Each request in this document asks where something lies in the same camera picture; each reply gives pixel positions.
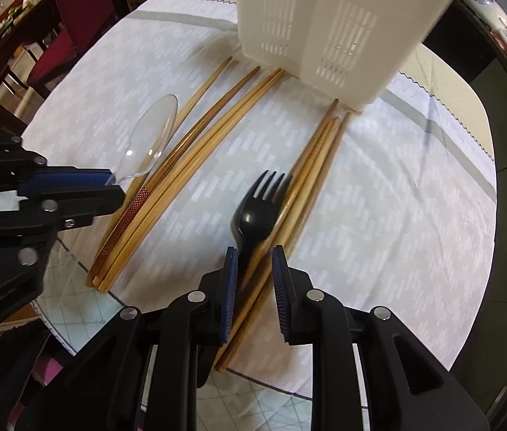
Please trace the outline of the clear plastic spoon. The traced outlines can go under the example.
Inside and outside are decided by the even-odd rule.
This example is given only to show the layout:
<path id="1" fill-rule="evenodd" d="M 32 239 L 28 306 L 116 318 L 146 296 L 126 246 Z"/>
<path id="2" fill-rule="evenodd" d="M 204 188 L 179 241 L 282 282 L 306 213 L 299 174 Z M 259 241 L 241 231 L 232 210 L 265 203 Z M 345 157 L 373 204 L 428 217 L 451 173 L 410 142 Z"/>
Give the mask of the clear plastic spoon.
<path id="1" fill-rule="evenodd" d="M 145 110 L 126 142 L 115 173 L 116 184 L 130 183 L 154 167 L 171 138 L 177 108 L 177 97 L 168 93 Z"/>

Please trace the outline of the black plastic fork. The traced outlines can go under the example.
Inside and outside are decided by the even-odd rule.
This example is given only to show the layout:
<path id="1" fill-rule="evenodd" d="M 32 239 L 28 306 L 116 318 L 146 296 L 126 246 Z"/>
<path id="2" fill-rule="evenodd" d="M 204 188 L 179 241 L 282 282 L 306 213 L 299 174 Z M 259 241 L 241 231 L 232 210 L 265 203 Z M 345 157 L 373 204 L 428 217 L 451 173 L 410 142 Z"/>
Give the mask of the black plastic fork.
<path id="1" fill-rule="evenodd" d="M 245 269 L 239 263 L 247 264 L 253 247 L 261 243 L 270 232 L 279 213 L 279 188 L 286 189 L 289 174 L 282 173 L 275 178 L 276 172 L 265 170 L 250 186 L 235 211 L 232 230 L 238 243 L 238 285 Z"/>

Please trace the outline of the dark patterned chopstick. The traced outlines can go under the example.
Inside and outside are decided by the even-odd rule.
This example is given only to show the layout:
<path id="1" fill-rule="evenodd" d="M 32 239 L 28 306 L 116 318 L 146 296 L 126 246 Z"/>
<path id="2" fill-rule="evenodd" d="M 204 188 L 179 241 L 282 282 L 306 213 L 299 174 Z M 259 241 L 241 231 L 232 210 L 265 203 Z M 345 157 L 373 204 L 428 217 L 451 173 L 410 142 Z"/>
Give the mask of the dark patterned chopstick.
<path id="1" fill-rule="evenodd" d="M 117 215 L 112 218 L 110 225 L 103 236 L 102 246 L 96 254 L 96 259 L 86 276 L 86 285 L 89 287 L 98 287 L 102 277 L 98 274 L 101 267 L 105 263 L 111 249 L 115 246 L 119 237 L 125 231 L 126 227 L 133 221 L 133 217 L 137 211 L 149 198 L 150 193 L 165 179 L 167 174 L 174 168 L 177 162 L 190 149 L 194 141 L 215 118 L 215 116 L 225 107 L 225 105 L 257 74 L 260 70 L 259 66 L 255 66 L 244 78 L 225 93 L 218 101 L 208 109 L 204 115 L 192 126 L 180 141 L 175 145 L 174 149 L 162 161 L 160 166 L 153 170 L 148 177 L 144 177 L 142 181 L 133 180 L 130 187 L 132 191 L 126 192 L 126 207 L 120 209 Z"/>

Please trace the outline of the green base cabinets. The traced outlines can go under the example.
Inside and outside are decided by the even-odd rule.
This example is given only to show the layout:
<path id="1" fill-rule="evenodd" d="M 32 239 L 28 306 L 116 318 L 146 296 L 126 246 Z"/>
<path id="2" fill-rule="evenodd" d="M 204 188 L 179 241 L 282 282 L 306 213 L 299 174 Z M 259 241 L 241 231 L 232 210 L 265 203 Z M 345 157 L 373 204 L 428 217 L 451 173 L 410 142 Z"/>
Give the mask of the green base cabinets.
<path id="1" fill-rule="evenodd" d="M 493 430 L 507 430 L 507 55 L 475 13 L 453 1 L 424 44 L 478 95 L 492 135 L 497 214 L 492 269 L 453 376 L 485 412 Z"/>

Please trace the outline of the cluttered dining table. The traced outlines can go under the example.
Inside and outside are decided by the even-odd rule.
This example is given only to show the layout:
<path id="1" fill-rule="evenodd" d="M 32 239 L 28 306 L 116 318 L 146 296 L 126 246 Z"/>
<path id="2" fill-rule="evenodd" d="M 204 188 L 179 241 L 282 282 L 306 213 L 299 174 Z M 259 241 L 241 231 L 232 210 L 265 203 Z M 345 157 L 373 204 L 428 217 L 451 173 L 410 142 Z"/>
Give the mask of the cluttered dining table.
<path id="1" fill-rule="evenodd" d="M 0 84 L 6 76 L 7 66 L 15 51 L 23 45 L 42 41 L 59 22 L 59 10 L 55 0 L 40 0 L 20 13 L 0 39 Z M 21 135 L 25 128 L 21 119 L 0 104 L 0 129 Z"/>

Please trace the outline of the white patterned tablecloth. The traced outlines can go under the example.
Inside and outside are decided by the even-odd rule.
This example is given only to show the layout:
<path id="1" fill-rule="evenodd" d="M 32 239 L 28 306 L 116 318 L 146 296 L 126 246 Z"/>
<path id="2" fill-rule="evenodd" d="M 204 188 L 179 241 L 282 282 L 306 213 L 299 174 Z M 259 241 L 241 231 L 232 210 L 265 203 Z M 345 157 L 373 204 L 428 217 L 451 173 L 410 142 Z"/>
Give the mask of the white patterned tablecloth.
<path id="1" fill-rule="evenodd" d="M 187 101 L 222 73 L 187 118 L 193 125 L 239 79 L 245 59 L 234 5 L 151 0 L 119 22 L 54 88 L 23 136 L 53 164 L 121 171 L 144 111 Z M 85 282 L 107 227 L 66 232 L 52 253 L 38 313 L 71 351 L 120 305 L 159 309 L 215 269 L 230 222 L 255 180 L 289 174 L 331 99 L 285 76 L 183 187 L 108 293 Z M 374 103 L 354 115 L 296 245 L 292 266 L 346 305 L 384 305 L 451 367 L 473 326 L 491 269 L 497 184 L 491 132 L 474 90 L 417 49 Z"/>

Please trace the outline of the red upholstered chair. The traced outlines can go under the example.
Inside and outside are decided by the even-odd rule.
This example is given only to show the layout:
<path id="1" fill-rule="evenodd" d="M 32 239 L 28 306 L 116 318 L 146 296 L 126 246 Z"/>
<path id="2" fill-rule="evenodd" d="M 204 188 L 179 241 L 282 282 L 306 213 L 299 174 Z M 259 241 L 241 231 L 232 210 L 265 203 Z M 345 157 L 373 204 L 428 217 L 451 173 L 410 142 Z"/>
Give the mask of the red upholstered chair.
<path id="1" fill-rule="evenodd" d="M 100 37 L 117 21 L 113 0 L 55 0 L 62 31 L 38 58 L 27 85 L 42 98 L 47 84 L 68 72 Z"/>

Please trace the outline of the white plastic utensil basket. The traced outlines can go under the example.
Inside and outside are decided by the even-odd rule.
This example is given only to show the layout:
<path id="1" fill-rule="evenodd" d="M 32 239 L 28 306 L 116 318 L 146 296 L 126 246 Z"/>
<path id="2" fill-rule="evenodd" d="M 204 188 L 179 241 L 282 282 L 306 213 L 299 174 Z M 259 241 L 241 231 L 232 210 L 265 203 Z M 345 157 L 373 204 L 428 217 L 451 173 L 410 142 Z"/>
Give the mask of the white plastic utensil basket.
<path id="1" fill-rule="evenodd" d="M 237 0 L 244 54 L 360 112 L 452 0 Z"/>

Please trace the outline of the white rice cooker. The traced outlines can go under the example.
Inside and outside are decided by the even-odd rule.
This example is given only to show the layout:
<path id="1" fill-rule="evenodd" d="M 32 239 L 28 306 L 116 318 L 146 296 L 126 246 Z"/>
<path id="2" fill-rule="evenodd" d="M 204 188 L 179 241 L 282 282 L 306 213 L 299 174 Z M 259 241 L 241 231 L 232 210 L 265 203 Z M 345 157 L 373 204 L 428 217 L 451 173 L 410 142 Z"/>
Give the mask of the white rice cooker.
<path id="1" fill-rule="evenodd" d="M 507 34 L 507 14 L 495 0 L 462 0 L 492 30 Z"/>

